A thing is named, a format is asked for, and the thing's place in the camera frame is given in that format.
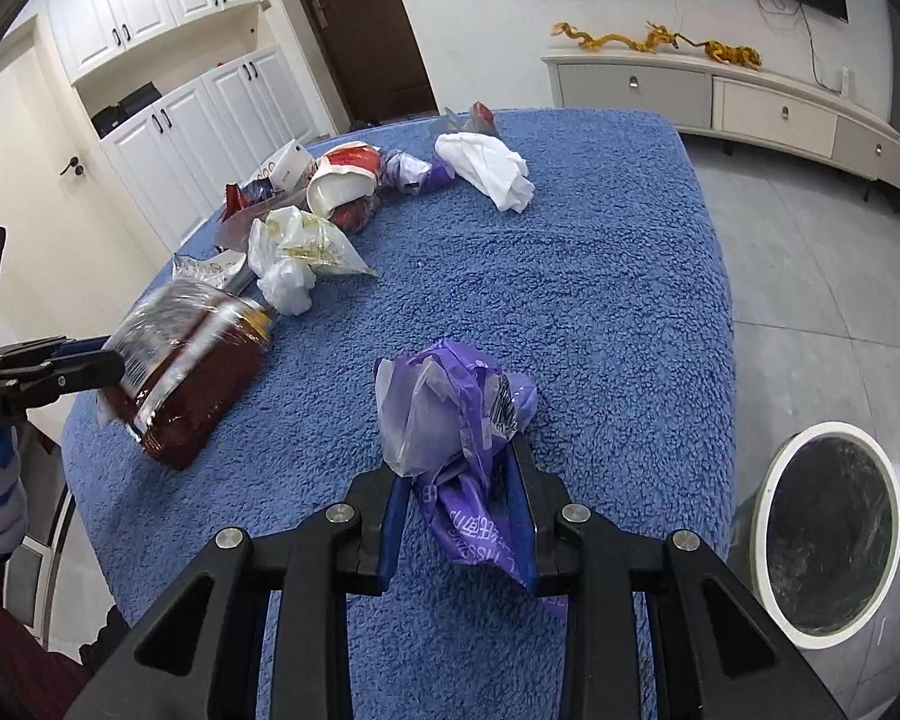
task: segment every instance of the white round bin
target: white round bin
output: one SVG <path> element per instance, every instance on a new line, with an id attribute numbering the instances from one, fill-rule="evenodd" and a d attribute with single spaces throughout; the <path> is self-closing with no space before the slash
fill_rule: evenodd
<path id="1" fill-rule="evenodd" d="M 791 437 L 757 490 L 751 585 L 804 650 L 848 640 L 876 613 L 900 560 L 900 484 L 880 445 L 845 422 Z"/>

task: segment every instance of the brown door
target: brown door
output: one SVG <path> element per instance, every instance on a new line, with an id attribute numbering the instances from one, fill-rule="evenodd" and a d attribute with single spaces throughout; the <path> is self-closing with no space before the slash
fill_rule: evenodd
<path id="1" fill-rule="evenodd" d="M 303 1 L 355 119 L 437 109 L 402 0 Z"/>

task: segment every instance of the yellow toy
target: yellow toy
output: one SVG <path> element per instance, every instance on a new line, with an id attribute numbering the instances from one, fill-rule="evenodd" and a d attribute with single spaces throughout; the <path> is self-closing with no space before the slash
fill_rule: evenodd
<path id="1" fill-rule="evenodd" d="M 677 38 L 680 38 L 697 49 L 702 47 L 703 52 L 714 62 L 725 62 L 754 70 L 758 70 L 763 65 L 763 60 L 760 58 L 757 50 L 752 49 L 750 46 L 728 46 L 719 40 L 706 40 L 702 43 L 694 43 L 686 35 L 679 32 L 673 33 L 666 26 L 660 26 L 652 22 L 647 22 L 647 26 L 650 31 L 647 32 L 647 38 L 643 43 L 631 40 L 626 35 L 618 35 L 616 32 L 595 38 L 589 32 L 581 32 L 567 22 L 555 23 L 553 29 L 550 30 L 550 34 L 554 36 L 564 34 L 571 40 L 578 41 L 577 45 L 583 50 L 588 50 L 588 52 L 600 50 L 607 43 L 614 41 L 629 46 L 635 52 L 642 53 L 656 52 L 657 46 L 664 45 L 679 49 Z"/>

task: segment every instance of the metal bolt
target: metal bolt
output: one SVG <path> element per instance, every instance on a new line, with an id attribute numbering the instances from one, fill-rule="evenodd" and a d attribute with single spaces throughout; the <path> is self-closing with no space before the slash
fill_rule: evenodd
<path id="1" fill-rule="evenodd" d="M 327 509 L 327 519 L 336 523 L 350 522 L 354 514 L 357 512 L 348 503 L 335 503 Z"/>
<path id="2" fill-rule="evenodd" d="M 590 509 L 581 503 L 568 503 L 560 513 L 567 522 L 587 522 L 590 519 Z"/>
<path id="3" fill-rule="evenodd" d="M 684 552 L 695 552 L 700 546 L 700 537 L 693 531 L 677 531 L 674 533 L 674 547 Z"/>
<path id="4" fill-rule="evenodd" d="M 240 546 L 240 542 L 244 540 L 244 535 L 240 532 L 240 528 L 224 528 L 214 539 L 217 546 L 221 549 L 233 549 Z"/>

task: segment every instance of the blue fleece tablecloth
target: blue fleece tablecloth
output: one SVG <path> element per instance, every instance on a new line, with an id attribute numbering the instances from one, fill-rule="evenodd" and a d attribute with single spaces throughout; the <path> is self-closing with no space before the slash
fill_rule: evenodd
<path id="1" fill-rule="evenodd" d="M 382 278 L 320 279 L 313 309 L 280 319 L 259 377 L 188 470 L 151 461 L 117 423 L 98 428 L 93 395 L 77 399 L 66 476 L 130 623 L 221 527 L 272 533 L 343 498 L 381 459 L 374 360 L 438 338 L 535 376 L 530 445 L 574 500 L 651 536 L 692 528 L 725 555 L 730 294 L 682 142 L 631 111 L 514 111 L 498 124 L 536 185 L 525 213 L 499 213 L 463 180 L 385 204 L 352 239 Z M 358 137 L 433 148 L 427 122 L 346 140 Z M 210 255 L 214 230 L 184 252 Z M 556 716 L 564 624 L 501 571 L 452 565 L 413 503 L 391 591 L 351 598 L 348 616 L 357 718 Z M 646 664 L 645 626 L 640 638 Z"/>

